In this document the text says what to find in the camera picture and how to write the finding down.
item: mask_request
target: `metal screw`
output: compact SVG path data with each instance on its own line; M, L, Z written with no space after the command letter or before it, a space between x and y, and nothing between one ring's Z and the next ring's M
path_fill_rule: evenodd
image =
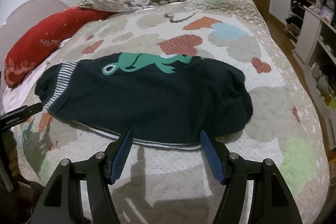
M265 163L267 164L267 165L273 165L273 160L271 160L271 159L265 159Z
M104 152L98 152L97 154L96 154L96 158L97 159L102 159L102 158L104 158L105 157L105 153Z
M235 152L230 153L229 157L233 160L236 160L239 158L239 155Z
M68 159L63 159L62 161L61 161L61 165L63 165L63 166L66 166L66 165L68 165L69 164L69 160Z

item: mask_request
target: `red pillow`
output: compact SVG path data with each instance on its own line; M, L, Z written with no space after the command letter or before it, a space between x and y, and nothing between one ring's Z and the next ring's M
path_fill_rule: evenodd
M84 24L105 19L112 14L114 13L75 6L40 21L7 54L4 70L7 85L12 88L22 82L63 40L72 37Z

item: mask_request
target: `floor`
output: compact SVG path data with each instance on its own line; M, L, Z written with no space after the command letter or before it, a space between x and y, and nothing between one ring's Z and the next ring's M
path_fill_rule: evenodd
M308 86L305 81L305 77L303 75L303 71L300 67L300 65L297 63L293 56L293 50L294 50L294 45L290 41L292 38L290 34L287 34L286 31L284 30L284 26L280 25L279 22L274 20L272 17L265 17L266 24L269 28L269 31L271 33L271 36L275 43L279 46L279 48L283 51L283 53L286 55L288 58L289 62L291 63L296 75L298 76L302 86L304 89L307 91L308 95L311 97L311 94L308 90ZM321 129L322 129L322 136L323 136L323 144L325 148L325 153L327 155L328 160L336 157L336 151L330 150L329 149L329 141L328 141L328 135L327 135L327 129L326 125L324 122L324 119L320 112L318 111L317 107L315 107L317 114L319 116L320 124L321 124Z

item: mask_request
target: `blue gripper pad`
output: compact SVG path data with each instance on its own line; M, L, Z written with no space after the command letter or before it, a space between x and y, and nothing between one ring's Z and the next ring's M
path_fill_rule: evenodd
M201 131L200 140L202 149L210 165L212 175L216 180L220 182L220 184L223 185L225 181L225 176L223 172L222 161L217 155L217 152L213 147L211 140L209 139L207 133L204 130Z
M131 136L131 130L128 130L123 142L121 143L118 152L116 153L111 168L110 181L112 184L120 178L121 173L124 169L128 154L131 150L133 144L133 138Z

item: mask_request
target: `bedspread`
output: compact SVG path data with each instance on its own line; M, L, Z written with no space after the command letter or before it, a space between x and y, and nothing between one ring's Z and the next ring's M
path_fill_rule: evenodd
M243 131L217 139L247 160L273 159L303 223L313 223L329 185L318 116L252 0L188 0L91 22L48 67L116 52L198 55L242 70L254 107L252 119ZM39 101L34 88L24 104ZM86 160L111 142L46 110L16 126L14 135L21 173L42 184L63 158ZM90 218L85 185L84 215ZM247 223L252 188L249 182L240 223ZM121 178L110 190L122 223L212 223L224 187L212 177L201 151L133 145Z

